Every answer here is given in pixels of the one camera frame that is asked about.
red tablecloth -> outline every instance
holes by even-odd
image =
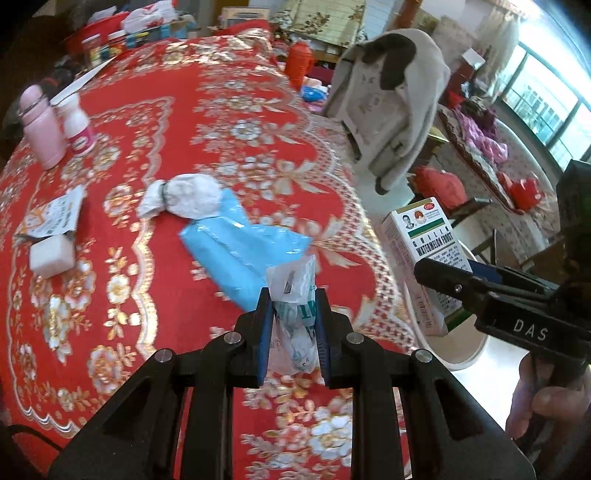
[[[184,249],[178,233],[187,221],[135,213],[146,185],[181,173],[214,175],[253,222],[312,236],[316,284],[333,308],[389,348],[414,346],[337,157],[346,138],[306,111],[262,31],[126,53],[84,88],[82,106],[99,134],[91,153],[43,172],[24,142],[0,179],[4,421],[65,445],[156,349],[187,352],[232,329],[241,311]],[[28,268],[29,246],[15,245],[12,234],[32,207],[79,184],[87,196],[76,267],[44,281]],[[351,412],[351,392],[328,390],[319,371],[269,374],[262,389],[237,391],[235,477],[348,478]],[[46,469],[51,452],[19,441]]]

white bottle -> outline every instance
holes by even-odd
[[[96,144],[96,135],[90,126],[88,115],[80,108],[80,96],[77,93],[67,96],[58,103],[57,109],[74,155],[88,153]]]

window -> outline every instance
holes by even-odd
[[[589,75],[547,21],[525,24],[520,40],[504,71],[502,99],[565,169],[591,145]]]

pink cloth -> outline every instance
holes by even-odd
[[[493,165],[499,165],[508,160],[507,144],[498,143],[487,137],[478,127],[473,118],[464,115],[459,107],[455,109],[457,120],[462,127],[464,141],[471,147],[475,147]]]

window frame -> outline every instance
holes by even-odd
[[[569,125],[573,121],[573,118],[575,117],[575,115],[579,111],[579,108],[581,107],[581,105],[584,105],[585,107],[587,107],[587,109],[589,111],[591,111],[591,103],[589,103],[587,100],[585,100],[585,98],[579,93],[579,91],[576,88],[574,88],[570,84],[570,82],[562,74],[560,74],[560,72],[558,70],[556,70],[550,63],[548,63],[547,60],[545,60],[539,54],[534,52],[534,50],[529,48],[523,42],[519,42],[518,45],[521,48],[523,48],[523,50],[525,51],[525,54],[524,54],[523,58],[521,59],[519,65],[517,65],[517,68],[515,69],[515,71],[513,72],[511,77],[509,78],[509,80],[507,81],[507,84],[505,85],[505,87],[503,88],[503,91],[499,95],[499,99],[505,104],[505,106],[508,109],[515,112],[515,116],[517,118],[519,118],[519,120],[524,124],[524,126],[527,129],[529,129],[532,132],[532,134],[536,137],[536,139],[538,139],[538,141],[548,150],[548,154],[549,154],[550,158],[552,158],[552,160],[556,163],[556,167],[560,171],[563,171],[562,167],[560,167],[560,165],[558,164],[558,161],[554,158],[554,156],[552,155],[550,150],[556,144],[556,142],[558,142],[561,139],[562,135],[564,134],[566,129],[569,127]],[[508,96],[509,92],[511,91],[511,88],[515,84],[515,81],[517,80],[519,75],[523,72],[523,69],[525,67],[525,62],[527,61],[527,59],[530,56],[535,58],[544,67],[546,67],[549,71],[551,71],[552,74],[554,74],[558,78],[558,80],[560,80],[562,83],[564,83],[564,85],[566,85],[566,87],[577,98],[577,102],[574,104],[574,107],[570,110],[570,112],[568,113],[568,115],[566,116],[566,118],[564,119],[562,124],[558,126],[558,128],[554,131],[554,134],[551,135],[550,138],[546,142],[539,139],[539,137],[537,137],[537,135],[534,133],[534,131],[531,129],[531,127],[519,116],[519,114],[516,112],[516,110],[513,107],[509,106],[509,104],[506,102],[507,96]],[[581,157],[581,160],[586,161],[586,162],[589,162],[591,160],[591,142],[590,142],[590,145],[588,146],[586,152]]]

